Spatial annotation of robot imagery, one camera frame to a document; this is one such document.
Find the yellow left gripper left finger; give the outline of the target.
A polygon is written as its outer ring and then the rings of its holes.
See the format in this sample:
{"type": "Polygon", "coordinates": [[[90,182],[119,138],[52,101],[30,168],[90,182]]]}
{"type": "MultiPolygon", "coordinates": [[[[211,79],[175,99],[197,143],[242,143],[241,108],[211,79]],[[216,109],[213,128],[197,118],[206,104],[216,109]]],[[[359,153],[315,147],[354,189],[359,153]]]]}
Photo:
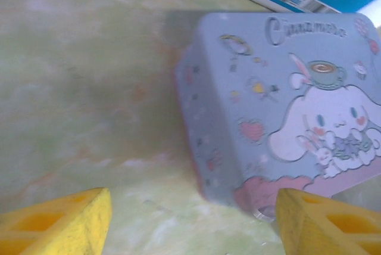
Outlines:
{"type": "Polygon", "coordinates": [[[0,255],[101,255],[112,218],[108,188],[0,214],[0,255]]]}

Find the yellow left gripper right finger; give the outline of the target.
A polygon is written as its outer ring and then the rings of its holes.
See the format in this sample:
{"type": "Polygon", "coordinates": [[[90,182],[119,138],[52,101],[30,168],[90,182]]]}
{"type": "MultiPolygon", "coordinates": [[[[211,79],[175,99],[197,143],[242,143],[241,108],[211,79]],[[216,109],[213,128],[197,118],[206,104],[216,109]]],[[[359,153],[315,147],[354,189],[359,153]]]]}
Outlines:
{"type": "Polygon", "coordinates": [[[283,188],[276,221],[286,255],[381,255],[381,212],[283,188]]]}

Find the pale blue cartoon tin box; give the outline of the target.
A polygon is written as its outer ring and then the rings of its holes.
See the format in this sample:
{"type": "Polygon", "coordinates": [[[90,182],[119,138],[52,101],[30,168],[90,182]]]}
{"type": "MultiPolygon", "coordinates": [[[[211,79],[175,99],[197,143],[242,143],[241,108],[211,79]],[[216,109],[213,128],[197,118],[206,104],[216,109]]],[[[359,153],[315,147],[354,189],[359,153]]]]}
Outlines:
{"type": "Polygon", "coordinates": [[[277,193],[381,175],[381,38],[360,13],[204,15],[176,66],[198,183],[274,220],[277,193]]]}

